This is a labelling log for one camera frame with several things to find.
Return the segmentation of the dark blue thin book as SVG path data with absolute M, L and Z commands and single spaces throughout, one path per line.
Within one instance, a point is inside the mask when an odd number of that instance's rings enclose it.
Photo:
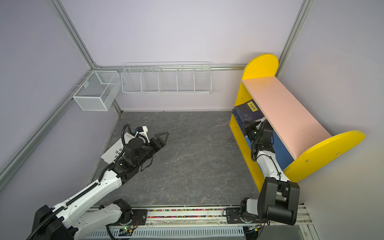
M 234 107 L 232 113 L 242 130 L 254 122 L 260 122 L 264 117 L 264 114 L 253 99 Z

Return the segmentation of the white paper file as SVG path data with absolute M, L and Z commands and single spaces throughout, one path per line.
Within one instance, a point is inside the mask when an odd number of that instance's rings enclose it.
M 111 164 L 121 154 L 123 150 L 123 143 L 121 140 L 116 141 L 104 154 L 101 159 L 107 164 Z

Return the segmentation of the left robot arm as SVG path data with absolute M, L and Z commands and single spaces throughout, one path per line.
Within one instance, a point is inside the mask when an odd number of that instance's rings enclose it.
M 138 172 L 143 164 L 166 146 L 169 132 L 148 137 L 146 126 L 131 130 L 125 124 L 120 140 L 116 141 L 103 155 L 108 165 L 92 183 L 74 196 L 56 204 L 47 205 L 35 213 L 29 240 L 78 240 L 87 234 L 109 225 L 139 225 L 132 207 L 119 199 L 92 213 L 87 211 L 103 197 L 118 189 Z

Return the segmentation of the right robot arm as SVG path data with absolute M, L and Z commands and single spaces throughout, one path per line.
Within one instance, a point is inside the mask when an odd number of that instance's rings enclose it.
M 251 143 L 251 160 L 258 164 L 264 181 L 257 199 L 244 198 L 240 216 L 244 223 L 266 222 L 293 226 L 297 221 L 300 187 L 280 167 L 273 148 L 274 130 L 266 119 L 246 128 Z

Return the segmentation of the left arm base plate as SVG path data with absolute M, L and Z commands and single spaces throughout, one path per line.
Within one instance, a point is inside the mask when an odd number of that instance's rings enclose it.
M 109 226 L 143 226 L 147 220 L 147 209 L 133 209 L 123 212 L 117 222 L 109 224 Z

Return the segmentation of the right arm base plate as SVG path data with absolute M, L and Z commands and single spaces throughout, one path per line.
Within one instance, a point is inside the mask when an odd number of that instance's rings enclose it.
M 228 224 L 263 224 L 266 221 L 257 215 L 242 212 L 240 207 L 229 207 L 223 210 Z

